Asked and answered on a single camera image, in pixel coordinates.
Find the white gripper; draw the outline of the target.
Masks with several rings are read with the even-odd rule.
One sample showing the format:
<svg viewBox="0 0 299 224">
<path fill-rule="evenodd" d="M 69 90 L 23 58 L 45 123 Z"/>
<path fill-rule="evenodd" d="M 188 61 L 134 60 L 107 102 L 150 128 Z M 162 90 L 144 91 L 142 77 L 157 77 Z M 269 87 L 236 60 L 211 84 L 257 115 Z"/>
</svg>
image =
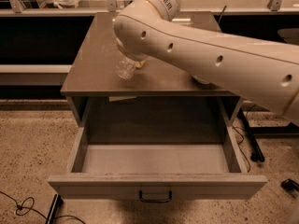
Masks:
<svg viewBox="0 0 299 224">
<path fill-rule="evenodd" d="M 128 59 L 131 59 L 133 61 L 136 61 L 135 67 L 140 69 L 144 66 L 145 60 L 147 58 L 146 54 L 143 53 L 133 53 L 131 51 L 128 51 L 125 46 L 122 44 L 122 42 L 117 38 L 117 48 L 118 50 Z"/>
</svg>

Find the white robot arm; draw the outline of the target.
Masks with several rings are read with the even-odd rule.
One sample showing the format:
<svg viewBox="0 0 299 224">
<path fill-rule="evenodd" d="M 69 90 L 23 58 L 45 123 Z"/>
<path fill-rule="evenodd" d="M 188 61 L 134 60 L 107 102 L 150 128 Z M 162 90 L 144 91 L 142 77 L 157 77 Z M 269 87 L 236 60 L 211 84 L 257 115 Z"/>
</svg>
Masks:
<svg viewBox="0 0 299 224">
<path fill-rule="evenodd" d="M 299 122 L 299 48 L 172 22 L 176 0 L 135 0 L 114 21 L 124 54 L 170 63 Z"/>
</svg>

